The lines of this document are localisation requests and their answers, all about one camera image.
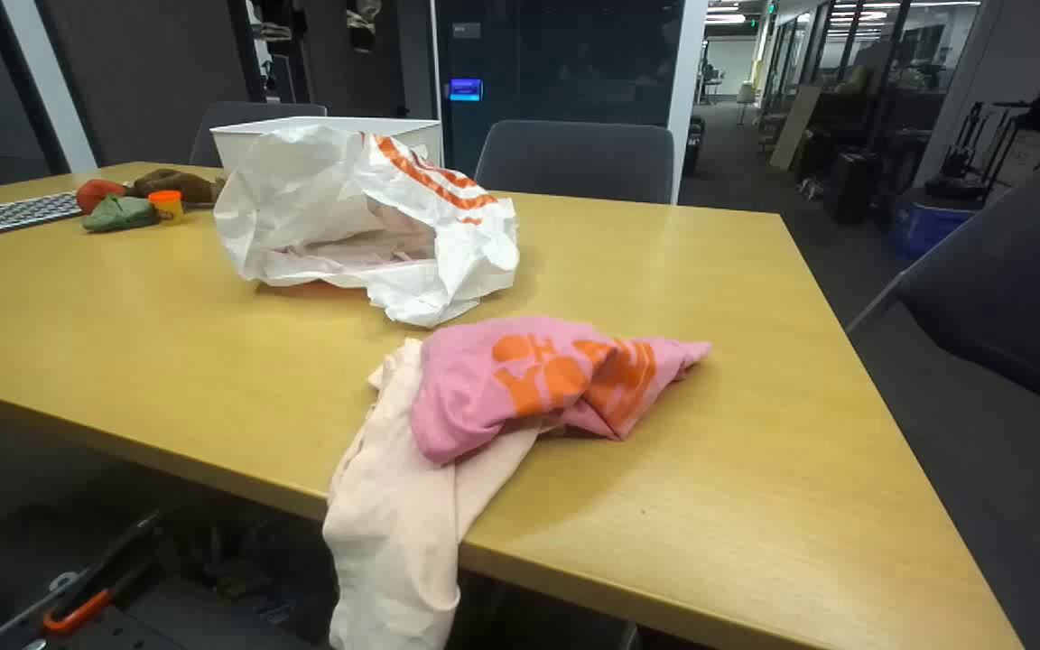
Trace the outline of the orange plush toy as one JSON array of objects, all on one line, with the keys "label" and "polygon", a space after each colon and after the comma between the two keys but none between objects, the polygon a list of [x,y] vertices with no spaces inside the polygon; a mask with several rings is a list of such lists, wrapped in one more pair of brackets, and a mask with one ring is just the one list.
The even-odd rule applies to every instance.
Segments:
[{"label": "orange plush toy", "polygon": [[77,207],[80,207],[80,213],[95,213],[95,207],[102,200],[111,200],[111,196],[127,196],[127,184],[118,184],[118,182],[88,182],[88,184],[77,189]]}]

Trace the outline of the blue bin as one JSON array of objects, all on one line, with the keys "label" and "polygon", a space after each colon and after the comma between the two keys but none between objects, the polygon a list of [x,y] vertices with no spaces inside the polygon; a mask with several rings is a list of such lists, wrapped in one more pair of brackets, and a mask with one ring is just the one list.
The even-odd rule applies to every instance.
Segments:
[{"label": "blue bin", "polygon": [[917,260],[972,220],[972,210],[909,200],[897,210],[893,247]]}]

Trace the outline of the white storage box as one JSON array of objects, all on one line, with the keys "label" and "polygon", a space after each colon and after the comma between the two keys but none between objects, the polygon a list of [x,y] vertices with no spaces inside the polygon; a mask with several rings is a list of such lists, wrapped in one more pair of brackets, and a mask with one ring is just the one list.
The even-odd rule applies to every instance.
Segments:
[{"label": "white storage box", "polygon": [[225,169],[251,163],[273,163],[289,169],[324,169],[346,158],[359,135],[395,139],[430,163],[444,158],[444,135],[436,119],[391,114],[279,114],[213,127],[213,149]]}]

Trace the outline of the pale peach garment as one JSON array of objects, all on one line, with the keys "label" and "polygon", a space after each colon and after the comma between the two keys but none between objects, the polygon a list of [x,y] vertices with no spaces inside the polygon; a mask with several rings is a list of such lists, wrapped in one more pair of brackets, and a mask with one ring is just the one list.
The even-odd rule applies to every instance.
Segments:
[{"label": "pale peach garment", "polygon": [[329,485],[332,650],[444,650],[462,603],[460,544],[539,441],[515,430],[436,466],[412,441],[419,384],[424,344],[403,338],[367,377],[376,406]]}]

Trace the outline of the grey office chair centre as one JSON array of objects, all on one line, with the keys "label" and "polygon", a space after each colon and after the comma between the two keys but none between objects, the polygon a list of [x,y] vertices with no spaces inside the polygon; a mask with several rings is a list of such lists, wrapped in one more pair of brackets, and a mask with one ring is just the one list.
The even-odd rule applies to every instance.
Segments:
[{"label": "grey office chair centre", "polygon": [[647,124],[501,119],[472,177],[506,190],[668,204],[677,149],[665,127]]}]

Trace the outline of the white orange plastic bag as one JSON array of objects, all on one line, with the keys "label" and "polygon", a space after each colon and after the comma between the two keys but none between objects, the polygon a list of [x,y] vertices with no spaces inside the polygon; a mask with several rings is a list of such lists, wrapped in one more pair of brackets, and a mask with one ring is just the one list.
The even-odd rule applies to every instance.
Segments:
[{"label": "white orange plastic bag", "polygon": [[213,143],[213,220],[243,283],[362,289],[415,330],[515,283],[515,207],[397,135],[289,114],[213,127]]}]

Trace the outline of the black orange tool under table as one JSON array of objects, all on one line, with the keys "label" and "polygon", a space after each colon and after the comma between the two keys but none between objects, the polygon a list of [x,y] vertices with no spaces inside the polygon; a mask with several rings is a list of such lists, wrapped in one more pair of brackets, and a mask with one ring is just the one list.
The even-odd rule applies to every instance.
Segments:
[{"label": "black orange tool under table", "polygon": [[159,513],[135,521],[99,561],[69,569],[50,588],[0,625],[0,650],[30,650],[74,639],[151,578],[165,526]]}]

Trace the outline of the white computer keyboard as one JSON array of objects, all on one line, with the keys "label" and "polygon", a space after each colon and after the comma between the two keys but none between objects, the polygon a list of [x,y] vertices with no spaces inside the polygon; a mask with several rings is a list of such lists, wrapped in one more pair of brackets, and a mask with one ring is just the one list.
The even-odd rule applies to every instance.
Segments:
[{"label": "white computer keyboard", "polygon": [[80,207],[74,196],[12,200],[12,204],[0,204],[0,235],[54,224],[77,213]]}]

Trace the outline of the green plush toy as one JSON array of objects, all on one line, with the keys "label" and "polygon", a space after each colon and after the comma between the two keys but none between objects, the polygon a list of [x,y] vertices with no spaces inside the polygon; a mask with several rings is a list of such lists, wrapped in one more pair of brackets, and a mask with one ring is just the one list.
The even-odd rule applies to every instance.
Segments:
[{"label": "green plush toy", "polygon": [[130,226],[148,226],[155,220],[159,213],[151,210],[148,200],[110,196],[88,213],[83,230],[88,235],[130,230]]}]

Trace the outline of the small orange toy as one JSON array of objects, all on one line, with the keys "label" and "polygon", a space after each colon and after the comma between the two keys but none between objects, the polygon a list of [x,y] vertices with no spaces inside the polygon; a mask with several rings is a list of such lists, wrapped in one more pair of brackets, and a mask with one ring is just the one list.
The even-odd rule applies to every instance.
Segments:
[{"label": "small orange toy", "polygon": [[175,190],[175,189],[151,190],[148,204],[151,204],[151,210],[155,210],[161,220],[180,220],[180,218],[186,218],[186,196]]}]

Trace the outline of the brown plush toy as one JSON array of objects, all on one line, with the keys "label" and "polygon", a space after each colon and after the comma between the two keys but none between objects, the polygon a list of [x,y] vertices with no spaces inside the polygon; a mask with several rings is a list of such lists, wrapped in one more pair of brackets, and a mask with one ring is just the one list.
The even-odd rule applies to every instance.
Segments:
[{"label": "brown plush toy", "polygon": [[139,196],[177,190],[186,207],[198,210],[218,204],[218,184],[188,169],[151,169],[135,182],[135,190]]}]

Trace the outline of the dark grey chair right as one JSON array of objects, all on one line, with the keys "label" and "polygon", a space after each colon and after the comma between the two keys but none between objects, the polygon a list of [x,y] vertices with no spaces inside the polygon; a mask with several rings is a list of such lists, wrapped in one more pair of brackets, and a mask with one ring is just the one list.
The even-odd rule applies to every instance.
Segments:
[{"label": "dark grey chair right", "polygon": [[1040,169],[903,266],[850,335],[893,302],[952,358],[927,393],[960,413],[907,441],[1020,647],[1040,650]]}]

